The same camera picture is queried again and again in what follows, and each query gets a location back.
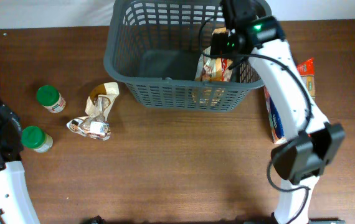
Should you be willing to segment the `tan orange snack bag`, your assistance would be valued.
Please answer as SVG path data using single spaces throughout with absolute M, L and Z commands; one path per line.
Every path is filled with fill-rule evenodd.
M 229 30 L 225 27 L 214 29 L 211 34 L 211 39 L 213 34 L 224 32 L 229 33 Z M 202 52 L 211 55 L 211 43 L 210 46 Z M 230 82 L 232 70 L 229 69 L 229 67 L 232 65 L 232 62 L 231 59 L 213 59 L 201 55 L 197 64 L 197 72 L 194 80 L 197 82 Z M 192 99 L 193 102 L 198 103 L 202 108 L 208 105 L 213 107 L 219 103 L 223 94 L 223 88 L 216 88 L 215 90 L 212 88 L 205 88 L 203 90 L 195 89 L 192 91 Z

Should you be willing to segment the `green lid jar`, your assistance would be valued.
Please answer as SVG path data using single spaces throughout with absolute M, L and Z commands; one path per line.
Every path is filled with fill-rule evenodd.
M 52 137 L 37 126 L 28 126 L 22 131 L 22 145 L 35 152 L 47 152 L 52 147 L 53 142 Z
M 66 107 L 66 101 L 52 85 L 40 87 L 36 93 L 37 101 L 51 113 L 59 113 Z

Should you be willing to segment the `beige snack bag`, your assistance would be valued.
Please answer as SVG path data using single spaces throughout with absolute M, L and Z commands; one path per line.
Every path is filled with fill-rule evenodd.
M 86 116 L 71 119 L 66 127 L 73 133 L 83 137 L 106 141 L 110 138 L 111 129 L 108 115 L 120 94 L 116 82 L 108 82 L 96 86 L 87 98 Z

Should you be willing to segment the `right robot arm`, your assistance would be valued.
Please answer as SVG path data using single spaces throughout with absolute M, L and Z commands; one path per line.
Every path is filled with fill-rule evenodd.
M 298 73 L 286 35 L 273 16 L 257 17 L 250 1 L 221 1 L 231 32 L 221 58 L 248 61 L 266 86 L 282 122 L 286 143 L 274 148 L 269 184 L 279 191 L 274 223 L 310 223 L 315 185 L 332 163 L 345 132 L 318 108 Z

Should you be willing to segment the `orange pasta packet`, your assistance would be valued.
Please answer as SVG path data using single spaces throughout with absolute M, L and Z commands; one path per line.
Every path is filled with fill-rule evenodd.
M 312 99 L 315 99 L 316 91 L 314 58 L 310 58 L 307 61 L 298 64 L 296 67 L 310 96 Z

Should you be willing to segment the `blue white carton box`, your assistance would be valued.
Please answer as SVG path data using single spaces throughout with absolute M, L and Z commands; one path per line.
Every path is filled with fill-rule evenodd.
M 263 91 L 265 95 L 265 103 L 267 107 L 273 143 L 274 144 L 286 143 L 286 137 L 284 135 L 283 125 L 280 119 L 280 115 L 278 114 L 277 108 L 266 87 L 263 88 Z

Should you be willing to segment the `grey plastic shopping basket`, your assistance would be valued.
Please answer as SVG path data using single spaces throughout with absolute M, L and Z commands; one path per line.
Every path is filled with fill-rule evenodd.
M 217 0 L 116 0 L 103 64 L 148 108 L 230 111 L 263 82 L 243 63 L 229 82 L 200 82 L 201 49 L 224 26 Z

